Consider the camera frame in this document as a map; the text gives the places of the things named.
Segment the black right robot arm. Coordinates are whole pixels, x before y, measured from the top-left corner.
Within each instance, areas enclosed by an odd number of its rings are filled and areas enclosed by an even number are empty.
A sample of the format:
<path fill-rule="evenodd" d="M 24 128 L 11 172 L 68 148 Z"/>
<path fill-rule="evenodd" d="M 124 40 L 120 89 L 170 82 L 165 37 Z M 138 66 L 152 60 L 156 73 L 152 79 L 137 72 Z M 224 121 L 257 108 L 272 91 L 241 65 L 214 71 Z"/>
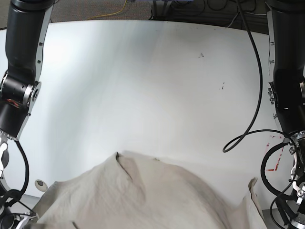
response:
<path fill-rule="evenodd" d="M 9 162 L 7 141 L 11 139 L 23 158 L 25 180 L 21 190 L 8 189 L 4 176 L 0 176 L 2 229 L 21 229 L 37 218 L 33 210 L 12 213 L 10 208 L 20 202 L 29 184 L 29 163 L 19 138 L 41 89 L 43 47 L 54 3 L 53 0 L 10 1 L 5 43 L 8 69 L 0 81 L 0 170 L 3 172 Z"/>

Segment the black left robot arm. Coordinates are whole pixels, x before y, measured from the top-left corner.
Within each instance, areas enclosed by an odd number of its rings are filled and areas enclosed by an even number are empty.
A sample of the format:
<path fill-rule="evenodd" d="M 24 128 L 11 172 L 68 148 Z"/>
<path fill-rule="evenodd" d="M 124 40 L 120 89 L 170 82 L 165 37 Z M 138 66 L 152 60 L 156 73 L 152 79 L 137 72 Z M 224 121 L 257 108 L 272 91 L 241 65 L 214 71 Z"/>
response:
<path fill-rule="evenodd" d="M 281 229 L 302 229 L 305 226 L 305 3 L 302 0 L 267 0 L 269 29 L 270 102 L 284 136 L 268 150 L 260 168 L 265 187 L 274 194 L 283 223 Z M 279 191 L 267 180 L 265 167 L 269 157 L 290 146 L 294 157 L 288 188 L 291 194 Z"/>

